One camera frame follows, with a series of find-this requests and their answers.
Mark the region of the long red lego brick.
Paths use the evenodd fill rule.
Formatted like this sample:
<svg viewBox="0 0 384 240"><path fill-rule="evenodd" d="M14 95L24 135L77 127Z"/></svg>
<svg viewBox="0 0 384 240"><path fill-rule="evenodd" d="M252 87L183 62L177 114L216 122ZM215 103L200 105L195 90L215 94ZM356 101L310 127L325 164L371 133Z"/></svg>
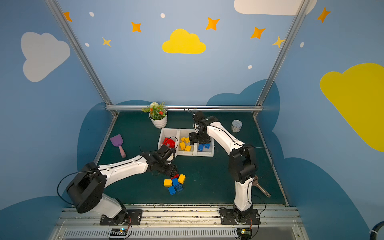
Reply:
<svg viewBox="0 0 384 240"><path fill-rule="evenodd" d="M172 139L167 139L167 142L166 142L166 145L171 148L171 149L174 149L175 148L175 145L176 145L176 142Z"/></svg>

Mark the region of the yellow lego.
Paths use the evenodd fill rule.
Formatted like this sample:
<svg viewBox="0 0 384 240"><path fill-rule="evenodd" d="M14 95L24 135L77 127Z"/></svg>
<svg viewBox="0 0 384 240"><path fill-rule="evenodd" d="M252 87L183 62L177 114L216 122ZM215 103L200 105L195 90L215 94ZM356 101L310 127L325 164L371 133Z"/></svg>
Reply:
<svg viewBox="0 0 384 240"><path fill-rule="evenodd" d="M181 142L181 143L180 143L180 149L181 149L182 151L184 151L184 150L186 149L186 145L185 145L184 142Z"/></svg>

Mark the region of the yellow lego brick bottom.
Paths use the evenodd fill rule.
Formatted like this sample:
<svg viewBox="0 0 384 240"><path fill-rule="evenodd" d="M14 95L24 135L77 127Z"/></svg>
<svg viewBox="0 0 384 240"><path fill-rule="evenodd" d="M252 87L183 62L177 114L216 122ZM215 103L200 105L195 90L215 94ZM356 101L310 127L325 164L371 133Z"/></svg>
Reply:
<svg viewBox="0 0 384 240"><path fill-rule="evenodd" d="M173 186L173 181L171 179L164 179L164 187L172 187Z"/></svg>

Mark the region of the blue lego brick bottom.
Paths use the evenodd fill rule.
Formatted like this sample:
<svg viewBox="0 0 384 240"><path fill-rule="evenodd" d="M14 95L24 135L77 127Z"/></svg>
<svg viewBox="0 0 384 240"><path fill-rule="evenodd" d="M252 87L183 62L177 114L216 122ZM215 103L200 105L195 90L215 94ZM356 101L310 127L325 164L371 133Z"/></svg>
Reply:
<svg viewBox="0 0 384 240"><path fill-rule="evenodd" d="M172 187L168 187L168 190L169 190L169 193L170 193L171 196L176 193L176 189L173 186Z"/></svg>

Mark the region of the blue textured lego brick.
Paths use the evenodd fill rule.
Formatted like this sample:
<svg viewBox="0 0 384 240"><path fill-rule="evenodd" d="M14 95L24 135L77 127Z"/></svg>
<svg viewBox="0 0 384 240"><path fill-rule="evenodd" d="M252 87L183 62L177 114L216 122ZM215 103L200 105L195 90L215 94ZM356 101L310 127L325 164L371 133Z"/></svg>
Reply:
<svg viewBox="0 0 384 240"><path fill-rule="evenodd" d="M183 190L183 185L182 184L178 184L175 186L175 189L177 192L181 192Z"/></svg>

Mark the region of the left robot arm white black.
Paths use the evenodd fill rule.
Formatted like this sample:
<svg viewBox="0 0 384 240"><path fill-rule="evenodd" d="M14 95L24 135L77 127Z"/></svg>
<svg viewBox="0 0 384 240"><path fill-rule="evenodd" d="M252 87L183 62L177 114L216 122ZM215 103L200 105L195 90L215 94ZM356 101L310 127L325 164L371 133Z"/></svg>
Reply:
<svg viewBox="0 0 384 240"><path fill-rule="evenodd" d="M127 225L128 210L121 201L107 196L105 188L125 178L152 171L172 178L177 174L177 166L172 163L176 153L176 149L162 145L156 151L115 164L97 166L88 163L76 173L66 192L79 214L97 212L112 225Z"/></svg>

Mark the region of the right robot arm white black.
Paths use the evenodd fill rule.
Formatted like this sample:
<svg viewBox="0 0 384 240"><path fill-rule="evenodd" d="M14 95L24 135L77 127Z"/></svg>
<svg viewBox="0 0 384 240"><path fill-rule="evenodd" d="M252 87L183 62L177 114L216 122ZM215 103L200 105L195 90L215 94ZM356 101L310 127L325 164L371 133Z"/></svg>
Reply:
<svg viewBox="0 0 384 240"><path fill-rule="evenodd" d="M253 209L251 182L256 176L258 164L254 147L236 139L214 116L203 112L192 113L195 131L189 134L191 144L206 145L214 139L229 155L229 172L235 181L234 210L245 215Z"/></svg>

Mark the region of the white right bin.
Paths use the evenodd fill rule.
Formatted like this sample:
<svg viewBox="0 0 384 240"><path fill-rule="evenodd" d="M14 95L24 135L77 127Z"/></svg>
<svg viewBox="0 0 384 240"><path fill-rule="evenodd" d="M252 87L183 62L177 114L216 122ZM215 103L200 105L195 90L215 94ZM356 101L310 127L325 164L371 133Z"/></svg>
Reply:
<svg viewBox="0 0 384 240"><path fill-rule="evenodd" d="M206 145L206 144L210 144L210 148L209 149L205 149L204 147L204 150L202 152L199 152L198 151L198 146L199 145ZM207 142L207 139L204 140L204 143L202 142L195 142L194 143L194 147L195 147L195 156L198 156L198 157L213 157L214 156L214 149L215 149L215 141L214 141L214 138L213 137L210 137L210 142L208 143Z"/></svg>

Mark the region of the white bin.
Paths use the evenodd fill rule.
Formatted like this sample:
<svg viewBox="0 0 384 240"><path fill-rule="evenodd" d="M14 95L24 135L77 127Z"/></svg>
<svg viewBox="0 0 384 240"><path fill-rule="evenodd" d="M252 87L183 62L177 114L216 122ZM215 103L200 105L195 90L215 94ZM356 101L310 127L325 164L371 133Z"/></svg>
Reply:
<svg viewBox="0 0 384 240"><path fill-rule="evenodd" d="M178 156L177 148L179 145L179 140L177 138L178 135L178 129L170 129L170 128L163 128L161 129L159 141L158 141L158 149L163 145L163 141L165 138L172 139L176 142L175 150L176 150L176 156Z"/></svg>
<svg viewBox="0 0 384 240"><path fill-rule="evenodd" d="M190 133L194 133L194 132L195 132L195 130L193 130L193 129L178 129L177 138L179 140L179 145L178 145L178 148L177 148L177 153L178 153L179 156L191 156L191 157L195 156L195 151L194 151L195 147L194 147L194 144L191 144L191 142L189 142L189 143L184 142L186 146L191 146L192 147L190 152L187 152L185 150L182 151L180 149L180 143L182 142L181 138L183 138L183 137L189 138L189 134Z"/></svg>
<svg viewBox="0 0 384 240"><path fill-rule="evenodd" d="M206 144L210 144L210 148L209 149L205 149L204 147L204 150L202 152L199 152L198 151L198 146L199 145L206 145ZM204 140L204 143L202 142L195 142L194 143L194 147L195 147L195 156L198 156L198 157L213 157L214 156L214 149L215 149L215 141L214 141L214 138L213 137L210 137L210 142L208 143L207 142L207 139Z"/></svg>

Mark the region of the white middle bin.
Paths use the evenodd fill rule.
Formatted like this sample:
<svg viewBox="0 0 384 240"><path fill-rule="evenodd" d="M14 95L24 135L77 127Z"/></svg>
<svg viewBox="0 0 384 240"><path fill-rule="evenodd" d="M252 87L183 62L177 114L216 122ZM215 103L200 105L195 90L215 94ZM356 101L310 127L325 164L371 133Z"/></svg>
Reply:
<svg viewBox="0 0 384 240"><path fill-rule="evenodd" d="M195 132L195 130L193 130L193 129L178 129L177 138L179 140L179 145L178 145L178 148L177 148L177 153L178 153L179 156L191 156L191 157L195 156L195 151L194 151L195 147L194 147L194 144L191 144L191 142L189 142L189 143L184 142L186 146L191 146L192 147L190 152L187 152L185 150L182 151L180 149L180 143L182 142L181 138L183 138L183 137L189 138L189 134L190 133L194 133L194 132Z"/></svg>

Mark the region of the white left bin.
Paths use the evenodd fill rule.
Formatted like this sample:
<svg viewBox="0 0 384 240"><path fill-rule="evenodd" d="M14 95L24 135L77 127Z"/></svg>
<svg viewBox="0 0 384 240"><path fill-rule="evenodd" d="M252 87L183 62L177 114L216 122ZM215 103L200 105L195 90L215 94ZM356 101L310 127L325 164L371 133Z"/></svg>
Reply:
<svg viewBox="0 0 384 240"><path fill-rule="evenodd" d="M178 129L170 129L170 128L163 128L161 129L159 141L158 141L158 149L163 145L163 141L165 138L172 139L176 142L175 150L176 150L176 156L178 156L177 148L179 145L179 140L177 138L178 135Z"/></svg>

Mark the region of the silver tin can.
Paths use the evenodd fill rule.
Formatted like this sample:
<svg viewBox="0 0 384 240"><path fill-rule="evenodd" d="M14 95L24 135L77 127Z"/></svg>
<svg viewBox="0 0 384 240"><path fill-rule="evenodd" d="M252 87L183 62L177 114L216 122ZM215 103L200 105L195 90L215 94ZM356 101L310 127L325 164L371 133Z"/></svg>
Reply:
<svg viewBox="0 0 384 240"><path fill-rule="evenodd" d="M233 120L231 129L233 133L239 133L241 131L242 126L243 126L243 123L240 120Z"/></svg>

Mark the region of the purple toy spatula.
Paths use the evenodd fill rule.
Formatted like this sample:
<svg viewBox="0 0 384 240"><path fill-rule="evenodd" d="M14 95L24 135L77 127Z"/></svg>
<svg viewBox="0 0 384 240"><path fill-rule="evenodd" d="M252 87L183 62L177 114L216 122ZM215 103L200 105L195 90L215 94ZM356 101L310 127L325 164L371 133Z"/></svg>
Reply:
<svg viewBox="0 0 384 240"><path fill-rule="evenodd" d="M125 151L124 151L124 149L122 147L123 142L124 142L122 136L120 134L118 134L118 135L116 135L114 137L111 137L110 141L111 141L111 143L113 144L114 147L119 148L121 157L125 158L127 155L126 155L126 153L125 153Z"/></svg>

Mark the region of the potted plant white pot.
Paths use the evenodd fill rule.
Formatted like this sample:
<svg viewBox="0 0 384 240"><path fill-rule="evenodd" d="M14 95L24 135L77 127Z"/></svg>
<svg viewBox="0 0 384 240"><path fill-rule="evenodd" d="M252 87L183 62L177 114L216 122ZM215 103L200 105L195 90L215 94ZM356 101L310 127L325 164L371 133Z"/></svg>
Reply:
<svg viewBox="0 0 384 240"><path fill-rule="evenodd" d="M165 103L152 102L149 106L142 109L142 112L148 113L149 118L158 129L165 128L168 121L168 112Z"/></svg>

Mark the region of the brown slotted spatula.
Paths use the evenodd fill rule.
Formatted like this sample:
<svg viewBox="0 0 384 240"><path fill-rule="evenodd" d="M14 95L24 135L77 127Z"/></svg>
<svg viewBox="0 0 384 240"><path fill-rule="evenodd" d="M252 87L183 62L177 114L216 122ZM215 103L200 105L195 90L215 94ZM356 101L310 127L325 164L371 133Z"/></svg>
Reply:
<svg viewBox="0 0 384 240"><path fill-rule="evenodd" d="M259 177L258 176L255 176L254 177L254 180L252 182L252 186L255 186L257 187L267 198L270 198L271 197L271 194L266 191L259 183Z"/></svg>

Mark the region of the left circuit board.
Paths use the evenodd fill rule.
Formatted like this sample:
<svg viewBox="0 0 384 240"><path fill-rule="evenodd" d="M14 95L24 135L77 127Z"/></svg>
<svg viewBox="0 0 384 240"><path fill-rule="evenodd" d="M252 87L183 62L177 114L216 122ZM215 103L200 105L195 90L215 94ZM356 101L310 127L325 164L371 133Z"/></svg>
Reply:
<svg viewBox="0 0 384 240"><path fill-rule="evenodd" d="M111 229L109 234L109 240L125 240L129 235L127 228Z"/></svg>

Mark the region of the circuit board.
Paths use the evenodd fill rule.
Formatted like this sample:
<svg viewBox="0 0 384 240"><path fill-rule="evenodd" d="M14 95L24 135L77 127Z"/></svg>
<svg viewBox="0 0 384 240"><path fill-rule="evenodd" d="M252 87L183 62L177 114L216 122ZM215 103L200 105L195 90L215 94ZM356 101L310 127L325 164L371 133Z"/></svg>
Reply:
<svg viewBox="0 0 384 240"><path fill-rule="evenodd" d="M237 240L250 240L252 238L252 230L237 228Z"/></svg>
<svg viewBox="0 0 384 240"><path fill-rule="evenodd" d="M125 240L129 235L127 228L111 229L109 234L109 240Z"/></svg>

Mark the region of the right circuit board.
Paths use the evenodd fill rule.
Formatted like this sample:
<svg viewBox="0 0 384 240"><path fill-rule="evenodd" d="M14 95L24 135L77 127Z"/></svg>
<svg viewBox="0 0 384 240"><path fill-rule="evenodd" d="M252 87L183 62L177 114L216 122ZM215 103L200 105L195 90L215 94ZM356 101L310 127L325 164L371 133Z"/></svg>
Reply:
<svg viewBox="0 0 384 240"><path fill-rule="evenodd" d="M250 240L252 238L252 230L237 228L237 240Z"/></svg>

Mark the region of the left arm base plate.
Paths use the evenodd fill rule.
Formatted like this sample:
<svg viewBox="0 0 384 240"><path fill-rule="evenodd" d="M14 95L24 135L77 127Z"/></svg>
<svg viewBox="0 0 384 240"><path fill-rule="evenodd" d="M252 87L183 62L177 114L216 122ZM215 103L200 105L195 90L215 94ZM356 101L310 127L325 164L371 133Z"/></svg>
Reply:
<svg viewBox="0 0 384 240"><path fill-rule="evenodd" d="M114 218L102 215L100 226L138 226L141 223L143 210L122 210Z"/></svg>

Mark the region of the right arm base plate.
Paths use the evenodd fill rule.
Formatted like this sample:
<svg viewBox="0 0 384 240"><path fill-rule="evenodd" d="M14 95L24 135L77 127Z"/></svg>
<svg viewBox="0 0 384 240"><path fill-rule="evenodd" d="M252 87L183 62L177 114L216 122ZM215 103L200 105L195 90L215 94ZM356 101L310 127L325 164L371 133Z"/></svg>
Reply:
<svg viewBox="0 0 384 240"><path fill-rule="evenodd" d="M218 212L222 225L259 225L261 223L259 212L253 208L245 211L219 208Z"/></svg>

